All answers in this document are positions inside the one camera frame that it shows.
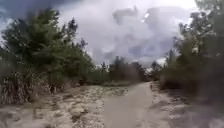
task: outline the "rock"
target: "rock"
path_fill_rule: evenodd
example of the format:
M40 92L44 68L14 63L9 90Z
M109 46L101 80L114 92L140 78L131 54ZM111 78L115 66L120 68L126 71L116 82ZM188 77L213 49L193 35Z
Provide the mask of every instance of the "rock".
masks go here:
M20 117L19 116L13 116L12 120L15 121L15 122L17 122L17 121L20 120Z
M75 99L66 99L66 102L75 102Z
M169 118L172 120L175 120L175 119L177 120L181 118L181 115L169 115Z
M73 108L85 108L86 105L83 104L83 103L78 103L78 104L73 104L72 107L73 107Z
M72 94L66 94L63 96L63 100L66 100L66 99L69 99L69 98L72 98L73 95Z
M34 119L43 119L44 114L41 111L38 111L37 109L33 110L33 118Z
M82 114L85 112L84 108L75 108L70 110L70 114L72 115L71 119L73 122L75 122L77 119L79 119Z
M44 128L55 128L55 127L52 126L51 124L47 124Z
M75 99L75 102L76 102L76 103L81 103L81 102L82 102L82 99L80 99L80 98L76 98L76 99Z
M4 117L7 119L10 119L13 117L13 113L11 112L5 112L5 111L0 111L0 117Z
M62 114L62 112L61 111L57 111L57 112L55 112L55 114L54 114L54 117L61 117L61 116L63 116L63 114Z
M57 103L53 103L52 104L52 110L55 111L55 110L59 110L60 109L60 106L57 104Z

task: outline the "gray cloud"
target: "gray cloud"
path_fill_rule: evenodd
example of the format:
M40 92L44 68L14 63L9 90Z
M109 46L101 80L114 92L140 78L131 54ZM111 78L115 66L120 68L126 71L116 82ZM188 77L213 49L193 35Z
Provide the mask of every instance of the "gray cloud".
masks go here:
M177 22L186 21L189 10L162 6L153 0L2 0L0 14L22 17L27 11L56 7L61 11L61 23L74 17L79 24L79 36L88 42L88 53L96 63L109 62L115 56L128 60L150 62L163 56L172 47L172 37L178 34ZM125 11L117 24L113 14ZM142 23L145 14L149 17Z

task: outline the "roadside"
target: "roadside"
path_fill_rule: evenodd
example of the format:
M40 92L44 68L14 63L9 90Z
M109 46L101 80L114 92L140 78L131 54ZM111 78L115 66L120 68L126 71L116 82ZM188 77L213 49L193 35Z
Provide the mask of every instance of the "roadside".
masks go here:
M85 86L42 97L33 104L0 108L0 128L103 128L103 97L128 87Z
M106 128L224 128L223 112L211 104L188 103L144 83L105 102Z

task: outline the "cloud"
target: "cloud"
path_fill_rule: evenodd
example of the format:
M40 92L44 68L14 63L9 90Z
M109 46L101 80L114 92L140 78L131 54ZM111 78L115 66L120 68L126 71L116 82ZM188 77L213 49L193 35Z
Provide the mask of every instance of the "cloud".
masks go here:
M152 4L151 1L86 0L62 5L59 9L62 22L75 17L79 35L88 42L88 50L96 63L110 61L117 55L128 60L150 62L162 57L172 47L172 38L178 34L177 24L187 21L190 13L181 7L166 6L163 2ZM136 6L138 15L131 11L133 6ZM147 14L150 8L157 9L157 12L151 10ZM119 11L122 15L128 13L121 18L122 24L117 24L113 17ZM148 16L142 23L145 14Z

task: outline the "stone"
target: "stone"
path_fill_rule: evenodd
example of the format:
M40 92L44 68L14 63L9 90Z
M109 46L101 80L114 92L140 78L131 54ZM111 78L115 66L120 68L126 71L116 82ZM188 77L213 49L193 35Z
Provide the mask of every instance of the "stone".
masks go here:
M73 104L73 108L85 108L86 105L83 103Z
M75 122L77 119L79 119L82 114L85 112L84 108L75 108L70 110L70 114L72 115L71 119L73 122Z
M31 123L21 124L21 128L55 128L46 120L35 120Z
M56 111L55 114L54 114L54 117L61 117L61 116L63 116L61 111Z
M66 99L69 99L69 98L72 98L73 95L72 94L66 94L63 96L63 100L66 100Z
M13 116L12 120L15 121L15 122L17 122L17 121L20 120L20 117L19 116Z
M43 112L41 112L38 109L34 109L33 110L33 118L34 119L43 119L43 117L44 117L44 113Z
M75 99L75 102L76 102L76 103L81 103L81 102L82 102L82 99L80 99L80 98L76 98L76 99Z
M0 111L0 115L4 118L10 119L13 117L13 113L11 112L4 112L4 111Z
M71 99L71 98L70 99L66 99L65 101L66 102L75 102L75 100L74 99Z
M57 103L52 104L52 110L53 111L59 110L59 109L60 109L60 106Z

